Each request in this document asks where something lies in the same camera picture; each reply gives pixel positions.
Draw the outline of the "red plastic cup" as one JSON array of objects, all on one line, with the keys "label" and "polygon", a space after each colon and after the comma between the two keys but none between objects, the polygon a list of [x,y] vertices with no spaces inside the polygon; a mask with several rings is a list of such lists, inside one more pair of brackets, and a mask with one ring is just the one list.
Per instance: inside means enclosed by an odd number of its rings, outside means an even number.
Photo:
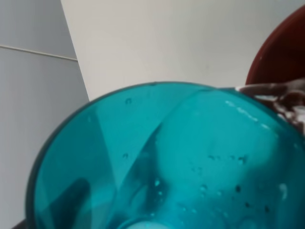
[{"label": "red plastic cup", "polygon": [[305,76],[305,7],[289,15],[265,40],[246,84],[284,83]]}]

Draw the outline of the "teal translucent plastic cup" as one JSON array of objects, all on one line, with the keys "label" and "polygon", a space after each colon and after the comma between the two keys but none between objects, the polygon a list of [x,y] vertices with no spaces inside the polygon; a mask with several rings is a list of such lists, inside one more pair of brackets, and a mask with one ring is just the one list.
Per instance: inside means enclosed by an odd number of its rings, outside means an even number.
[{"label": "teal translucent plastic cup", "polygon": [[303,118],[282,97],[147,83],[51,134],[26,193],[29,229],[302,229]]}]

